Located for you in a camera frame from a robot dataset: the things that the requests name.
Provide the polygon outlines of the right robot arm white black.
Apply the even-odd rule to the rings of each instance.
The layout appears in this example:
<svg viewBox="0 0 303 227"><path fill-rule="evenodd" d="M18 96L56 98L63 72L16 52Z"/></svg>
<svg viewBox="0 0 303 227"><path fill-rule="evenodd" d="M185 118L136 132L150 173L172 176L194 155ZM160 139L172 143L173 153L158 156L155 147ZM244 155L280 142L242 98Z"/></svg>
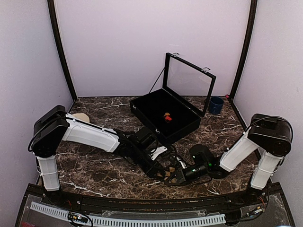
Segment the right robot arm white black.
<svg viewBox="0 0 303 227"><path fill-rule="evenodd" d="M252 205L260 197L272 174L291 151L293 128L290 122L279 116L253 115L250 125L235 143L219 157L207 146L196 144L189 150L194 165L175 170L164 181L169 186L181 186L208 175L223 179L255 150L264 150L258 167L250 179L250 188L242 194L242 202Z"/></svg>

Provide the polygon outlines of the tan brown argyle sock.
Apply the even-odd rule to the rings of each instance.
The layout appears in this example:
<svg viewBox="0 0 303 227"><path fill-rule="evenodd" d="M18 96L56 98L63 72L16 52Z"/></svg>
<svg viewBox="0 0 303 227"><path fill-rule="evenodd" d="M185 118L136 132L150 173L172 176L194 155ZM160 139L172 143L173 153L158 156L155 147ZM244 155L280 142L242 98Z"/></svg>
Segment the tan brown argyle sock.
<svg viewBox="0 0 303 227"><path fill-rule="evenodd" d="M162 181L168 180L169 177L175 172L176 168L174 166L168 166L164 170L159 171L156 176L159 177Z"/></svg>

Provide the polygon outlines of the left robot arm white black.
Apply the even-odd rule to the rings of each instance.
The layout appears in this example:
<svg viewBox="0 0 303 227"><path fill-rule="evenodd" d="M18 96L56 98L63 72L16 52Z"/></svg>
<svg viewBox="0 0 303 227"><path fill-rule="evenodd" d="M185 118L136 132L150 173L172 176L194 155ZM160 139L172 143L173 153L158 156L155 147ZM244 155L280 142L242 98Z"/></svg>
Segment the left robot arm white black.
<svg viewBox="0 0 303 227"><path fill-rule="evenodd" d="M156 158L167 148L147 148L157 142L157 138L147 127L139 131L120 131L91 124L84 115L70 114L65 107L57 105L43 115L34 124L34 135L28 145L38 163L48 198L56 206L63 206L67 196L60 191L60 182L56 163L56 150L62 141L76 142L105 152L130 158L150 178L163 180L165 169Z"/></svg>

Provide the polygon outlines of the red orange argyle sock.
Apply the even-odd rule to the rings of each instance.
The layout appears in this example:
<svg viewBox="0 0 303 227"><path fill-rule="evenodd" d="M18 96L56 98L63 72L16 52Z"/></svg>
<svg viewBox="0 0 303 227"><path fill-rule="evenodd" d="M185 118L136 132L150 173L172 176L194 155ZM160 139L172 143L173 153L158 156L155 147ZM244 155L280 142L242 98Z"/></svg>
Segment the red orange argyle sock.
<svg viewBox="0 0 303 227"><path fill-rule="evenodd" d="M165 113L163 118L164 118L165 122L171 122L172 121L170 113Z"/></svg>

